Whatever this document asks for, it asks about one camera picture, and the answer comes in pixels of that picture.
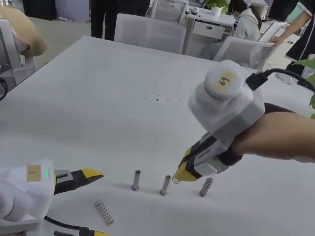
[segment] metal pin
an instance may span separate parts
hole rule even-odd
[[[165,177],[165,180],[164,180],[164,183],[163,183],[163,187],[162,189],[159,191],[159,193],[161,194],[161,196],[165,196],[167,194],[167,188],[168,188],[168,185],[171,181],[172,177],[171,176],[166,176]]]
[[[138,189],[139,189],[140,173],[141,173],[141,171],[139,171],[139,170],[136,170],[134,172],[133,185],[131,186],[131,189],[133,191],[138,191]]]
[[[206,196],[212,184],[213,184],[213,179],[207,178],[199,192],[199,196],[202,198]]]

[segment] label with number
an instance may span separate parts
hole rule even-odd
[[[28,165],[26,168],[26,182],[41,181],[41,165]]]
[[[234,82],[234,78],[235,75],[230,71],[223,72],[218,80],[216,88],[220,91],[226,90]]]

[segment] coil spring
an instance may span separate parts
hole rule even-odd
[[[100,216],[102,217],[105,225],[111,225],[114,223],[114,219],[112,218],[112,216],[110,215],[110,213],[108,212],[108,210],[105,207],[105,204],[103,203],[102,200],[98,200],[94,203],[95,208],[97,209],[98,213],[100,214]]]
[[[201,197],[206,196],[212,184],[213,184],[213,179],[212,178],[207,178],[205,183],[203,184],[200,192],[199,192],[199,195]]]
[[[173,177],[172,177],[172,181],[173,181],[173,183],[175,183],[175,184],[179,184],[179,182],[180,182],[180,180],[176,179],[176,175],[177,175],[177,173],[179,172],[179,170],[180,170],[180,166],[179,166],[179,168],[177,169],[177,171],[175,172],[175,174],[174,174]]]

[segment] mesh chair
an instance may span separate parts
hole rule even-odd
[[[180,24],[188,7],[187,0],[154,0],[151,18]]]
[[[274,22],[272,25],[266,30],[266,32],[259,38],[259,42],[269,42],[276,33],[286,25],[286,22]]]
[[[315,54],[310,54],[308,57],[309,60],[315,60]],[[304,78],[308,78],[310,75],[314,74],[315,70],[309,67],[304,67],[302,76]]]
[[[19,54],[9,21],[0,19],[0,77],[6,79],[8,90],[15,88],[34,72],[34,58]]]
[[[274,43],[228,37],[213,60],[232,60],[241,66],[260,70],[276,49]]]
[[[181,54],[186,28],[172,22],[118,14],[114,41]]]

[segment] floor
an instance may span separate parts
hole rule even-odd
[[[91,33],[90,24],[87,23],[46,21],[37,18],[31,20],[48,45],[47,52],[35,58],[37,68],[51,61],[82,36]]]
[[[73,23],[64,21],[46,21],[42,19],[31,18],[38,31],[48,44],[48,51],[36,58],[36,67],[40,68],[49,62],[83,35],[90,35],[90,24]],[[297,36],[293,35],[291,41],[296,41]],[[285,53],[291,48],[292,44],[285,42],[268,59],[265,67],[285,68],[290,63],[284,57]]]

